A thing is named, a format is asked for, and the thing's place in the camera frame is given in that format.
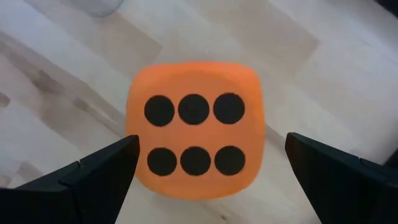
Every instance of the wood grain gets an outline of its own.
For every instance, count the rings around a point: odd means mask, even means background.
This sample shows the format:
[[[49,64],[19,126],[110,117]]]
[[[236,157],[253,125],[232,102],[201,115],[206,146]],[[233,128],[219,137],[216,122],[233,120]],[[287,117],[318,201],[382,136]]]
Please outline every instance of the wood grain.
[[[218,200],[134,180],[118,223],[319,223],[284,153],[288,132],[378,163],[398,146],[398,20],[372,0],[124,0],[102,18],[81,6],[0,1],[0,186],[122,138],[129,84],[158,63],[255,69],[266,153],[249,188]]]

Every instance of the black dot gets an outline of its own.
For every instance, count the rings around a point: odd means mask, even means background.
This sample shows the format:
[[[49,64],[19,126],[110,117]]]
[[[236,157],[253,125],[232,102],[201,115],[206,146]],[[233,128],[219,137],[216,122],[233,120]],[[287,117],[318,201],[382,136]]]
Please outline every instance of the black dot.
[[[244,154],[238,147],[226,146],[216,153],[216,168],[224,175],[237,174],[243,169],[244,163]]]
[[[180,163],[182,169],[189,175],[202,175],[210,168],[209,153],[201,147],[192,146],[184,150]]]
[[[214,102],[213,112],[221,123],[234,124],[243,117],[243,100],[234,93],[224,93]]]
[[[180,118],[187,124],[200,124],[209,115],[209,104],[201,95],[189,94],[178,104]]]
[[[159,176],[170,175],[177,166],[177,157],[164,147],[153,149],[147,158],[150,171]]]
[[[166,96],[156,95],[147,101],[144,113],[151,124],[162,127],[173,120],[174,106]]]

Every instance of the orange die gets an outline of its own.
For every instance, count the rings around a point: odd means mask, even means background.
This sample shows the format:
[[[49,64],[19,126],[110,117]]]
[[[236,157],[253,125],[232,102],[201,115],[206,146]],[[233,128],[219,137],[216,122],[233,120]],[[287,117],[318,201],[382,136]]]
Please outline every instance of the orange die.
[[[136,176],[160,194],[218,198],[246,188],[261,168],[265,129],[259,79],[242,65],[156,65],[130,86]]]

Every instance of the light wood surface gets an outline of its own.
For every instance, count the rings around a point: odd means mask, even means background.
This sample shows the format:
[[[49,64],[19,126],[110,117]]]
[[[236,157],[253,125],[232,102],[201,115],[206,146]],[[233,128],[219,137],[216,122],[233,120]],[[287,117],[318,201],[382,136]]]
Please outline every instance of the light wood surface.
[[[124,0],[102,18],[70,0],[2,0],[0,186],[122,138],[128,87],[146,65],[238,62],[262,84],[256,181],[189,202],[135,180],[118,223],[319,223],[284,138],[298,132],[383,163],[398,148],[397,37],[398,20],[371,0]]]

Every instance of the wooden floor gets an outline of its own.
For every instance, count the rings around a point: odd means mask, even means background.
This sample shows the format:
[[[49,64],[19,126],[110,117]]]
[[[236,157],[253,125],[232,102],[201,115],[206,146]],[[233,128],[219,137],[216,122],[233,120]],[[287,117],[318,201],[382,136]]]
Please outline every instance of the wooden floor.
[[[0,186],[122,138],[136,72],[191,60],[260,75],[262,170],[248,189],[202,202],[135,180],[118,223],[319,223],[284,154],[288,132],[378,163],[398,147],[398,20],[371,0],[124,0],[102,18],[74,0],[2,0]]]

